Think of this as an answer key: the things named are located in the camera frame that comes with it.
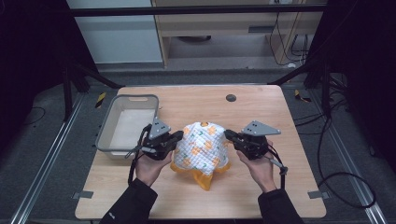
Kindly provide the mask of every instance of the human hand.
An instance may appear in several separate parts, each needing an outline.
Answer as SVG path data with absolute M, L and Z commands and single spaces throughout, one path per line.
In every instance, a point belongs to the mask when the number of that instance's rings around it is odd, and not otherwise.
M 273 142 L 268 139 L 267 142 L 268 145 L 273 145 Z M 265 153 L 262 158 L 254 161 L 250 161 L 244 153 L 239 150 L 236 151 L 236 154 L 239 156 L 239 160 L 247 166 L 251 177 L 253 177 L 253 180 L 262 189 L 262 192 L 266 193 L 276 189 L 273 164 L 268 160 L 268 158 L 272 159 L 274 156 L 270 152 Z
M 172 151 L 168 153 L 165 159 L 162 161 L 155 161 L 152 158 L 143 155 L 137 161 L 137 165 L 135 168 L 136 178 L 141 180 L 147 186 L 151 187 L 151 185 L 157 180 L 160 175 L 163 167 L 171 162 L 172 160 Z

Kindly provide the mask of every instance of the black cable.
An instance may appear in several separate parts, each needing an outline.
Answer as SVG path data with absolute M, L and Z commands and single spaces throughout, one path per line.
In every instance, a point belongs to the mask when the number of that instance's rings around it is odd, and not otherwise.
M 296 40 L 297 40 L 297 36 L 298 35 L 295 35 L 294 38 L 293 38 L 293 41 L 291 42 L 290 51 L 291 51 L 291 54 L 294 55 L 294 56 L 301 56 L 301 55 L 298 55 L 298 54 L 294 53 L 294 51 L 300 52 L 299 50 L 293 49 L 294 48 L 294 44 L 296 43 Z
M 304 122 L 304 123 L 299 123 L 299 124 L 296 124 L 295 126 L 296 126 L 296 127 L 298 127 L 298 126 L 303 126 L 303 125 L 306 125 L 306 124 L 312 123 L 312 122 L 314 122 L 314 121 L 316 121 L 316 120 L 320 119 L 320 118 L 321 118 L 321 117 L 323 117 L 323 116 L 324 116 L 324 114 L 320 114 L 319 116 L 315 117 L 314 119 L 311 119 L 311 120 L 309 120 L 309 121 L 306 121 L 306 122 Z
M 34 120 L 34 121 L 31 121 L 31 122 L 29 122 L 29 123 L 23 123 L 23 125 L 31 125 L 31 124 L 34 124 L 34 123 L 38 122 L 39 120 L 43 119 L 44 116 L 46 115 L 46 109 L 44 109 L 44 108 L 41 107 L 41 106 L 34 106 L 34 107 L 32 107 L 32 109 L 41 109 L 41 110 L 43 111 L 43 114 L 41 115 L 40 118 L 38 118 L 38 119 L 36 119 L 36 120 Z
M 280 37 L 280 43 L 282 44 L 283 53 L 285 54 L 285 56 L 286 56 L 286 58 L 289 60 L 289 62 L 288 62 L 288 63 L 278 63 L 278 62 L 275 60 L 275 61 L 276 61 L 276 64 L 277 64 L 277 65 L 287 65 L 287 64 L 289 64 L 289 63 L 298 62 L 298 60 L 290 59 L 290 58 L 288 57 L 288 54 L 286 53 L 285 45 L 283 44 L 283 39 L 282 39 L 282 36 L 281 36 L 281 34 L 280 34 L 280 30 L 279 30 L 278 19 L 279 19 L 279 12 L 276 13 L 276 20 L 275 20 L 275 24 L 274 24 L 274 29 L 273 29 L 273 31 L 271 32 L 270 38 L 269 38 L 269 41 L 270 41 L 270 49 L 271 49 L 271 51 L 272 51 L 272 53 L 273 53 L 273 55 L 274 55 L 274 57 L 275 57 L 274 49 L 272 48 L 272 36 L 273 36 L 273 33 L 274 33 L 275 28 L 277 27 L 277 31 L 278 31 L 279 37 Z
M 335 84 L 335 83 L 330 83 L 329 86 L 330 86 L 331 88 L 334 88 L 334 89 L 337 89 L 337 90 L 340 90 L 340 91 L 343 91 L 343 90 L 344 90 L 343 87 L 340 87 L 339 85 L 337 85 L 337 84 Z
M 306 116 L 306 117 L 294 119 L 294 121 L 295 121 L 295 120 L 299 120 L 299 119 L 309 119 L 309 118 L 311 118 L 311 117 L 318 116 L 318 115 L 321 115 L 321 113 L 317 113 L 317 114 L 314 114 L 314 115 L 308 115 L 308 116 Z
M 337 104 L 332 105 L 331 110 L 334 110 L 334 109 L 338 110 L 338 108 L 341 105 L 346 105 L 346 104 L 347 104 L 347 101 L 345 99 L 340 100 L 339 102 L 337 102 Z
M 298 133 L 300 135 L 319 135 L 321 133 Z
M 305 36 L 305 37 L 304 37 L 303 53 L 302 53 L 301 56 L 300 56 L 300 64 L 304 64 L 304 61 L 305 61 L 306 41 L 307 41 L 307 38 L 306 38 L 306 36 Z
M 332 91 L 332 93 L 330 93 L 330 97 L 332 97 L 336 93 L 339 93 L 339 94 L 342 94 L 343 96 L 345 96 L 345 93 L 343 91 Z
M 288 172 L 288 167 L 283 165 L 283 162 L 280 159 L 279 154 L 277 154 L 276 149 L 271 145 L 268 145 L 268 146 L 272 149 L 272 150 L 268 150 L 268 151 L 277 159 L 277 161 L 282 166 L 282 167 L 279 167 L 279 169 L 280 169 L 280 173 L 279 173 L 280 174 L 280 187 L 282 189 L 284 189 L 286 187 L 286 173 Z
M 125 159 L 127 159 L 134 152 L 134 159 L 132 160 L 131 168 L 129 169 L 128 186 L 131 186 L 132 182 L 134 181 L 134 168 L 136 168 L 137 161 L 144 155 L 142 154 L 139 156 L 140 149 L 143 146 L 143 136 L 145 135 L 145 133 L 148 133 L 150 130 L 151 130 L 151 124 L 143 128 L 142 132 L 140 133 L 137 146 L 125 155 Z
M 318 171 L 319 171 L 320 177 L 322 178 L 322 180 L 321 180 L 321 181 L 319 182 L 319 184 L 318 184 L 318 188 L 319 188 L 322 184 L 325 184 L 326 187 L 332 192 L 332 194 L 335 195 L 335 197 L 337 197 L 338 199 L 340 199 L 342 202 L 346 203 L 347 205 L 352 206 L 352 207 L 355 207 L 355 208 L 359 208 L 359 209 L 370 208 L 371 206 L 373 206 L 373 205 L 375 204 L 375 202 L 376 202 L 376 196 L 375 196 L 375 192 L 374 192 L 373 188 L 369 185 L 369 183 L 368 183 L 367 181 L 365 181 L 363 178 L 361 178 L 361 177 L 358 176 L 358 175 L 354 175 L 354 174 L 348 173 L 348 172 L 337 172 L 337 173 L 333 173 L 333 174 L 331 174 L 331 175 L 328 175 L 328 176 L 326 176 L 326 177 L 324 176 L 324 174 L 323 174 L 323 172 L 322 172 L 321 164 L 320 164 L 320 149 L 321 149 L 321 143 L 322 143 L 322 141 L 323 141 L 323 136 L 324 136 L 324 133 L 325 133 L 325 130 L 326 130 L 326 126 L 328 126 L 328 122 L 329 122 L 329 121 L 331 121 L 331 119 L 327 118 L 326 121 L 325 121 L 325 124 L 324 124 L 324 126 L 323 126 L 322 132 L 321 132 L 321 134 L 320 134 L 319 143 L 318 143 L 318 154 L 317 154 Z M 370 189 L 370 191 L 371 191 L 371 193 L 372 193 L 372 195 L 373 195 L 373 201 L 372 201 L 371 203 L 367 204 L 367 205 L 359 205 L 359 204 L 350 203 L 349 201 L 347 201 L 346 199 L 344 199 L 343 197 L 341 197 L 341 196 L 340 196 L 338 193 L 336 193 L 336 191 L 335 191 L 334 189 L 332 189 L 332 188 L 329 186 L 329 184 L 327 183 L 327 180 L 328 180 L 328 179 L 330 179 L 330 178 L 332 178 L 332 177 L 334 177 L 334 176 L 337 176 L 337 175 L 350 175 L 350 176 L 353 176 L 353 177 L 358 178 L 359 180 L 361 180 L 361 181 L 362 181 L 364 184 L 366 184 L 367 187 Z
M 330 76 L 330 79 L 331 79 L 333 85 L 337 86 L 336 87 L 337 89 L 340 89 L 340 90 L 347 89 L 347 86 L 342 81 L 338 80 L 337 78 Z
M 305 35 L 304 48 L 303 48 L 303 64 L 306 61 L 306 58 L 308 56 L 308 52 L 309 52 L 309 49 L 308 49 L 308 35 Z

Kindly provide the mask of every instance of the gray floor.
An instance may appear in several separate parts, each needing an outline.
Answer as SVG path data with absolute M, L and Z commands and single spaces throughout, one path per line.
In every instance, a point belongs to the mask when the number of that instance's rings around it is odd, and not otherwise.
M 186 43 L 173 40 L 170 63 L 164 69 L 136 69 L 128 73 L 103 74 L 110 79 L 126 85 L 176 85 L 176 84 L 224 84 L 224 83 L 266 83 L 286 75 L 291 68 L 279 66 L 271 59 L 270 50 L 262 37 L 216 37 L 208 42 Z M 317 105 L 297 100 L 294 90 L 301 86 L 299 76 L 283 87 L 290 112 L 296 124 L 309 119 L 298 119 L 319 113 Z M 99 131 L 110 99 L 116 90 L 111 90 L 101 83 L 90 79 L 92 88 L 83 95 L 81 109 L 76 117 L 67 138 L 64 141 L 56 162 L 51 167 L 45 185 L 36 199 L 29 216 L 30 221 L 38 223 L 71 223 L 80 222 L 74 211 L 77 200 L 71 198 L 74 192 L 82 190 L 95 153 L 94 142 Z M 107 93 L 100 109 L 94 108 L 98 95 Z M 307 92 L 315 98 L 319 87 Z M 333 104 L 343 99 L 335 94 Z M 43 91 L 35 98 L 35 107 L 27 118 L 27 124 L 21 128 L 10 147 L 12 154 L 2 161 L 0 171 L 0 220 L 7 220 L 17 210 L 23 197 L 34 181 L 42 161 L 62 126 L 64 115 L 62 86 Z M 377 205 L 387 222 L 373 222 L 368 218 L 370 210 L 352 208 L 333 196 L 324 200 L 327 215 L 321 219 L 306 219 L 306 223 L 396 223 L 395 174 L 389 169 L 384 159 L 372 157 L 361 131 L 347 112 L 348 104 L 341 105 L 332 112 L 332 124 L 347 148 L 347 153 L 356 167 L 375 190 Z M 324 122 L 318 119 L 310 124 L 297 127 L 306 156 L 316 180 L 318 174 L 318 141 Z M 320 150 L 320 160 L 325 175 L 345 171 L 339 152 L 329 131 L 324 135 Z M 348 177 L 336 177 L 329 181 L 337 193 L 353 203 L 360 203 L 356 188 Z M 151 223 L 260 223 L 258 220 L 183 220 L 151 221 Z

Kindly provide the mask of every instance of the finger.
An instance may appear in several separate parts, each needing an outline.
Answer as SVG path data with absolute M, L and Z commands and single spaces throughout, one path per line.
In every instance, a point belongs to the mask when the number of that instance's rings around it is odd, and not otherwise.
M 168 164 L 169 162 L 172 161 L 172 154 L 173 154 L 173 151 L 170 151 L 168 153 L 168 155 L 165 157 L 166 164 Z
M 267 143 L 268 143 L 268 145 L 270 145 L 270 146 L 273 146 L 273 145 L 274 145 L 273 141 L 269 140 L 268 138 L 267 138 Z
M 247 163 L 248 157 L 246 157 L 245 154 L 244 154 L 243 152 L 241 152 L 241 151 L 239 151 L 239 150 L 236 150 L 236 155 L 238 155 L 239 160 L 240 160 L 241 162 L 243 162 L 244 164 Z
M 137 153 L 136 152 L 134 152 L 134 157 L 140 157 L 140 156 L 142 156 L 144 153 L 141 151 L 141 150 L 139 150 Z
M 264 157 L 266 157 L 266 159 L 271 160 L 274 158 L 274 155 L 271 152 L 267 152 L 264 154 Z

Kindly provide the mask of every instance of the person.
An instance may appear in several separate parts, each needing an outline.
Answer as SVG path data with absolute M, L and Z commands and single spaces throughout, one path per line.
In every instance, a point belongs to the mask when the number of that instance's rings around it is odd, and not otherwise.
M 269 161 L 273 155 L 267 152 L 264 157 L 250 161 L 241 151 L 236 151 L 241 162 L 250 171 L 253 180 L 262 189 L 259 207 L 266 224 L 303 223 L 284 189 L 277 189 L 274 182 L 273 164 Z M 123 192 L 103 216 L 101 224 L 147 223 L 149 212 L 157 199 L 157 193 L 151 185 L 160 175 L 161 169 L 172 160 L 170 152 L 163 161 L 155 161 L 142 156 L 136 165 L 136 179 Z

